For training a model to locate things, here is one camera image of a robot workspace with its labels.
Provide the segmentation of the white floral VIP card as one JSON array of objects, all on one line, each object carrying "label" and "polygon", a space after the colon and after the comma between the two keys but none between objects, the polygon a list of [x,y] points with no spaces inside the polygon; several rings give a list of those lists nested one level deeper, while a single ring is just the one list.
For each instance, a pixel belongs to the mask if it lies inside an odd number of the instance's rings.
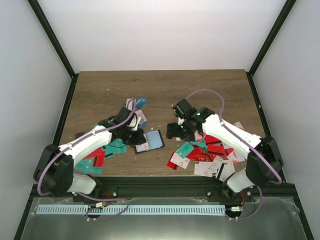
[{"label": "white floral VIP card", "polygon": [[150,147],[149,147],[148,142],[142,143],[142,144],[140,144],[140,145],[136,145],[136,146],[135,146],[135,149],[136,149],[136,152],[137,152],[137,153],[147,151],[149,148],[150,148]]}]

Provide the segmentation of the black leather card holder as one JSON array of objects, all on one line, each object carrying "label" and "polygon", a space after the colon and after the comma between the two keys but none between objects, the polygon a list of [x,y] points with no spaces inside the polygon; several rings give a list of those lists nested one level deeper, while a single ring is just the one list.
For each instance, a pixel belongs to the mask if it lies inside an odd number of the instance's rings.
[{"label": "black leather card holder", "polygon": [[149,131],[144,134],[144,137],[146,139],[146,142],[148,142],[148,144],[149,144],[149,149],[146,151],[137,152],[136,146],[135,146],[134,152],[136,155],[165,147],[163,136],[162,136],[162,133],[160,130]]}]

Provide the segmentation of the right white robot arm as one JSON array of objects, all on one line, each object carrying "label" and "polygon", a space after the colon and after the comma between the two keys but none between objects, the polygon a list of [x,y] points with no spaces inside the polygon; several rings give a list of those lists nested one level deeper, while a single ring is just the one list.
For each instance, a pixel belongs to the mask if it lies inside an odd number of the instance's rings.
[{"label": "right white robot arm", "polygon": [[186,99],[179,101],[172,109],[178,122],[167,124],[167,139],[178,137],[188,142],[194,141],[196,133],[215,137],[246,160],[244,170],[231,174],[222,182],[221,192],[225,200],[236,200],[242,190],[251,186],[283,183],[280,176],[283,161],[273,137],[248,133],[207,107],[197,110]]}]

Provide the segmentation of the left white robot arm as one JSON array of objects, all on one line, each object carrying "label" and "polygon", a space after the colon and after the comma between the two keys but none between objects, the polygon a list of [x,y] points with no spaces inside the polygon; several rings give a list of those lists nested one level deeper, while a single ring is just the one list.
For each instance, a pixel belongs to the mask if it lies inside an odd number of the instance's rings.
[{"label": "left white robot arm", "polygon": [[75,140],[60,146],[47,145],[33,174],[38,194],[60,197],[65,193],[76,193],[97,202],[102,196],[102,189],[91,176],[75,173],[75,166],[116,139],[121,139],[127,146],[146,143],[144,130],[140,128],[141,120],[134,110],[122,107],[117,115],[101,120]]}]

